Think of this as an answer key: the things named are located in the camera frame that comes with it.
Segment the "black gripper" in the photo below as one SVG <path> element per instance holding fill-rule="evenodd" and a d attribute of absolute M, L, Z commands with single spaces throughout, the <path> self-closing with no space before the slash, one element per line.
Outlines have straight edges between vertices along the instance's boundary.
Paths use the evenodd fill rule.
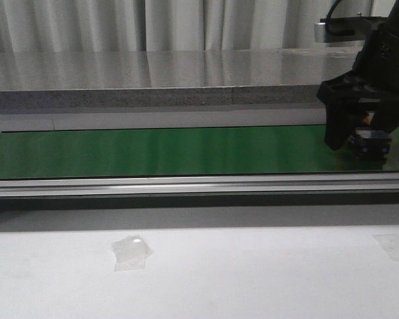
<path fill-rule="evenodd" d="M 338 4 L 332 5 L 325 19 L 332 18 Z M 380 100 L 370 122 L 373 130 L 389 134 L 399 126 L 399 1 L 386 21 L 365 38 L 352 70 L 322 82 L 317 98 L 328 104 L 324 141 L 332 150 L 339 150 L 368 117 L 361 98 Z"/>

